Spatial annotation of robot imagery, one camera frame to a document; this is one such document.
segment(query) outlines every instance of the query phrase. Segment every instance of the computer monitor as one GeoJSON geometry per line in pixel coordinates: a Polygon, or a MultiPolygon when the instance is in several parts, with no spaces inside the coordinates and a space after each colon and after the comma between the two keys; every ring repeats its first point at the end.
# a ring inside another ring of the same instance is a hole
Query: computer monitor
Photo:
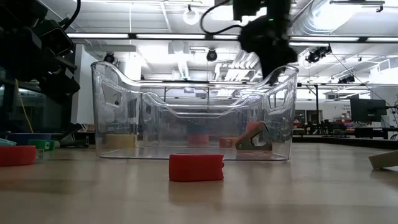
{"type": "Polygon", "coordinates": [[[381,122],[381,116],[387,115],[385,100],[350,99],[351,120],[359,122],[381,122]]]}

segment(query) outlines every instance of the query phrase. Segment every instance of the transparent container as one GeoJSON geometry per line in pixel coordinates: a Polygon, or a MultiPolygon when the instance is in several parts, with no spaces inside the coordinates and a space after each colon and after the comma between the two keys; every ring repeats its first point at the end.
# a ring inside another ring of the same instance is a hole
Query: transparent container
{"type": "Polygon", "coordinates": [[[108,62],[93,63],[91,69],[99,157],[168,159],[174,153],[200,153],[229,160],[290,159],[294,67],[273,71],[268,77],[280,73],[284,81],[272,87],[268,78],[253,85],[137,82],[108,62]]]}

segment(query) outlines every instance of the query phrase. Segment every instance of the yellow cable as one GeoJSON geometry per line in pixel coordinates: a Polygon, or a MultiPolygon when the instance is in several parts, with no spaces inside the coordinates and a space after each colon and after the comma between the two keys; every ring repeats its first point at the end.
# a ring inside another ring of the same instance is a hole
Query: yellow cable
{"type": "Polygon", "coordinates": [[[27,117],[26,110],[25,110],[25,106],[24,106],[24,102],[23,102],[23,100],[22,100],[22,95],[21,95],[21,93],[19,92],[18,80],[16,80],[16,79],[15,79],[15,85],[16,85],[17,91],[18,91],[18,93],[19,93],[19,100],[21,101],[21,105],[22,105],[22,109],[24,110],[24,114],[25,114],[26,121],[27,121],[27,123],[29,124],[30,131],[31,131],[32,134],[33,134],[32,125],[30,124],[29,118],[27,117]]]}

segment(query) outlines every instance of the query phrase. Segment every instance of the green object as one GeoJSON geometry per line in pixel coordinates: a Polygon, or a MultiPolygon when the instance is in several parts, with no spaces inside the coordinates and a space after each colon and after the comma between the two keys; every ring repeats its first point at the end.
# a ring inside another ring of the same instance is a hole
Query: green object
{"type": "Polygon", "coordinates": [[[1,139],[0,138],[0,146],[16,146],[17,143],[13,141],[9,141],[7,139],[1,139]]]}
{"type": "Polygon", "coordinates": [[[55,149],[54,140],[30,139],[28,144],[30,146],[36,146],[36,149],[44,149],[45,152],[52,151],[55,149]]]}

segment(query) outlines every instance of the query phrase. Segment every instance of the table surface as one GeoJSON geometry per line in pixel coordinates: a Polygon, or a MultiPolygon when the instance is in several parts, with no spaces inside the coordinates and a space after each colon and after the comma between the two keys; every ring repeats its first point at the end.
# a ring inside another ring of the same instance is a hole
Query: table surface
{"type": "Polygon", "coordinates": [[[297,143],[289,162],[226,161],[224,181],[176,183],[168,161],[103,160],[57,149],[0,167],[0,223],[397,223],[398,169],[385,151],[297,143]]]}

